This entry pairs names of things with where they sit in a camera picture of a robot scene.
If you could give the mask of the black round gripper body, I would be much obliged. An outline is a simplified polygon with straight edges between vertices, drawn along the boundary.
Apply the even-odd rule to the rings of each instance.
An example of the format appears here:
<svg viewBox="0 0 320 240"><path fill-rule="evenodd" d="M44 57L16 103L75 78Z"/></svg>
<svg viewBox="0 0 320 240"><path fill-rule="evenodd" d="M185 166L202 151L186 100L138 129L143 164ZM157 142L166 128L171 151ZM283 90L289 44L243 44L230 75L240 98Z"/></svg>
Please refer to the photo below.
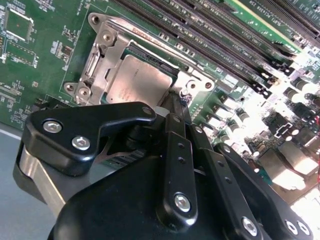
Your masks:
<svg viewBox="0 0 320 240"><path fill-rule="evenodd" d="M151 156L74 195L53 240L245 240L245 213L190 158Z"/></svg>

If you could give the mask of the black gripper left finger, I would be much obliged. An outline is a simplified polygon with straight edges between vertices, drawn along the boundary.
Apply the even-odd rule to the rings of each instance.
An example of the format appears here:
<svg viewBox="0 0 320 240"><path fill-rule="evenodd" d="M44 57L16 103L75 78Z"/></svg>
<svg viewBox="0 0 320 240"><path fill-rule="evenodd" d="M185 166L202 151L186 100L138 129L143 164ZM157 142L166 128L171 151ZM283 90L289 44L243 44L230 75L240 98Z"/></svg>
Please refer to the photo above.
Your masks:
<svg viewBox="0 0 320 240"><path fill-rule="evenodd" d="M26 121L21 170L59 216L80 191L148 157L192 159L175 93L152 109L142 102L40 110Z"/></svg>

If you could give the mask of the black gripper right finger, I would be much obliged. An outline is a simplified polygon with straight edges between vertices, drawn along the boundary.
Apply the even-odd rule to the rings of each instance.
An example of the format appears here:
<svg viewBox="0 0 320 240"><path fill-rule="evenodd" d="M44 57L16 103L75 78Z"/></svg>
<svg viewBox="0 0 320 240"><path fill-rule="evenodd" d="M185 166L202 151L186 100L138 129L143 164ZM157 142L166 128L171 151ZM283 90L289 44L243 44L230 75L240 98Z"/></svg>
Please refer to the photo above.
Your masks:
<svg viewBox="0 0 320 240"><path fill-rule="evenodd" d="M305 221L231 147L210 144L179 96L174 97L174 110L187 123L197 164L213 187L226 239L314 239Z"/></svg>

